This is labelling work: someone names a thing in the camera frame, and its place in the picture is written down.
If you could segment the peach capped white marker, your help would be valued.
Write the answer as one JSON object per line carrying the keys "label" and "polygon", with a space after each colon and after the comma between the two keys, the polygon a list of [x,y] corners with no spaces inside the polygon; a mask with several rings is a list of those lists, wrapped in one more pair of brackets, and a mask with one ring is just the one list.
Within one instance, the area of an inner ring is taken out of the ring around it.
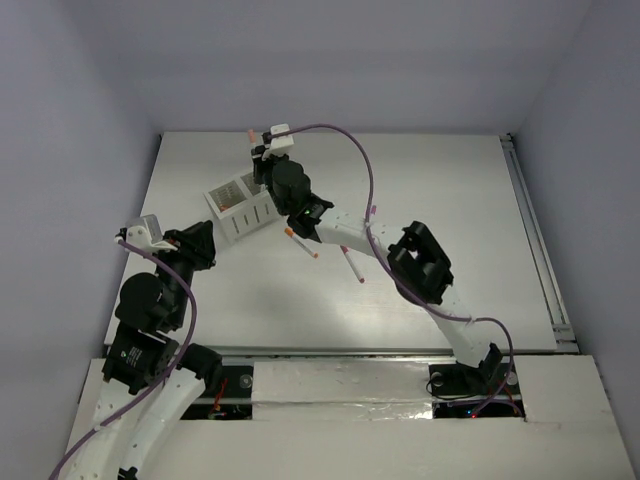
{"label": "peach capped white marker", "polygon": [[256,142],[256,137],[255,137],[255,133],[253,130],[248,130],[248,137],[249,137],[249,142],[250,142],[250,146],[251,148],[255,148],[255,146],[257,145]]}

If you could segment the orange capped white marker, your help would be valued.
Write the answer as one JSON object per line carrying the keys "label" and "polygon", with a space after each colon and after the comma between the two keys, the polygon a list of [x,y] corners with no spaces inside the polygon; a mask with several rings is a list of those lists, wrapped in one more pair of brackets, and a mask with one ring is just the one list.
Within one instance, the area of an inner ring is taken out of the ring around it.
{"label": "orange capped white marker", "polygon": [[290,227],[287,227],[284,232],[298,247],[300,247],[311,258],[318,258],[318,253],[308,247]]}

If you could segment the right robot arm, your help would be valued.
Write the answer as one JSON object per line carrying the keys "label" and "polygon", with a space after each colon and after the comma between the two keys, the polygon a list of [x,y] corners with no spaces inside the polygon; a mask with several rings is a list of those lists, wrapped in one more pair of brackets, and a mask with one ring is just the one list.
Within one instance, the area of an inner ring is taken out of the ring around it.
{"label": "right robot arm", "polygon": [[452,348],[456,363],[441,375],[454,396],[482,395],[496,381],[503,355],[472,330],[476,319],[454,288],[452,264],[426,225],[388,227],[337,208],[311,191],[310,178],[286,147],[251,146],[253,177],[268,191],[291,233],[338,245],[381,262],[398,293],[425,308]]}

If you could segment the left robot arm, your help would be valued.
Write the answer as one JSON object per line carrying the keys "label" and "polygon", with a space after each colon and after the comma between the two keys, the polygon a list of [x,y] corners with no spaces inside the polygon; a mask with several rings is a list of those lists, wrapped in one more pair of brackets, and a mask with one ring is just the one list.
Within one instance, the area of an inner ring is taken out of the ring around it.
{"label": "left robot arm", "polygon": [[131,220],[115,241],[155,266],[120,287],[118,326],[102,370],[105,382],[125,386],[127,394],[100,422],[108,436],[127,433],[115,476],[140,479],[190,404],[221,383],[221,356],[192,341],[193,277],[214,267],[216,250],[211,221],[161,231],[153,215]]}

